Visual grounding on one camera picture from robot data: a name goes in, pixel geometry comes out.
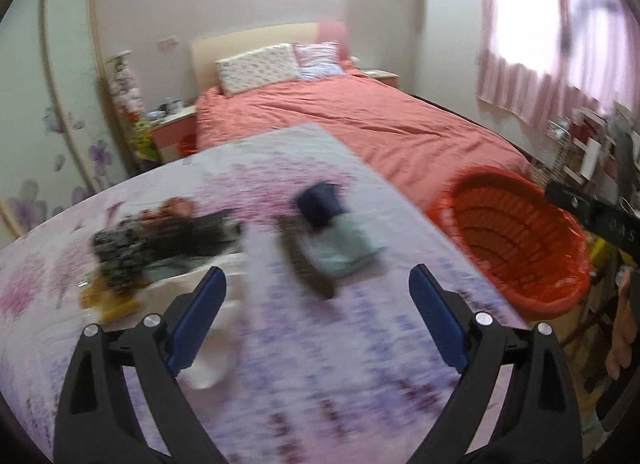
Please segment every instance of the headboard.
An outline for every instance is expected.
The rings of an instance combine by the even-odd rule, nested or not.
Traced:
[[[340,58],[349,57],[346,30],[342,22],[276,25],[196,40],[191,43],[191,59],[198,89],[204,92],[218,84],[216,62],[223,58],[279,43],[323,41],[337,41],[340,43]]]

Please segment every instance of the navy cloth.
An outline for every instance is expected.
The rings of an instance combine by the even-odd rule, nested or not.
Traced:
[[[300,214],[314,230],[323,230],[334,217],[345,212],[335,194],[336,189],[335,184],[319,182],[294,199]]]

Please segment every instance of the bed sheet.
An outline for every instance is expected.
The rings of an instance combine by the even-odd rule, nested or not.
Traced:
[[[348,75],[198,99],[198,148],[308,122],[320,124],[423,212],[456,171],[489,165],[525,175],[498,135],[347,67]]]
[[[330,301],[298,283],[274,225],[275,215],[295,213],[294,195],[320,180],[339,184],[355,220],[386,246]],[[415,264],[472,309],[523,326],[463,253],[318,126],[224,144],[91,197],[0,251],[0,391],[49,457],[58,395],[84,325],[77,283],[95,267],[88,241],[114,217],[172,196],[193,198],[198,214],[233,207],[246,225],[248,291],[235,368],[213,388],[185,390],[232,463],[407,461],[458,379],[409,296]],[[497,417],[505,372],[478,444]],[[164,450],[135,372],[126,376],[146,440]]]

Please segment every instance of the silver bolt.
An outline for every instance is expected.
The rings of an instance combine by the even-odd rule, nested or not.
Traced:
[[[159,314],[149,314],[149,316],[145,316],[145,319],[142,320],[142,323],[145,327],[157,327],[160,325],[160,320],[162,318]]]
[[[538,323],[538,332],[540,332],[543,336],[551,336],[551,333],[554,330],[551,328],[549,323]]]
[[[476,314],[476,322],[487,327],[494,322],[494,318],[492,318],[491,314],[488,314],[486,312],[479,312],[478,314]]]
[[[91,325],[87,325],[84,327],[82,334],[87,336],[88,338],[92,338],[98,333],[98,326],[95,323],[91,323]]]

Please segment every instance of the pink curtain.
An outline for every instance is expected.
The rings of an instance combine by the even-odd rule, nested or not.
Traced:
[[[478,98],[531,126],[640,103],[640,27],[624,0],[482,0]]]

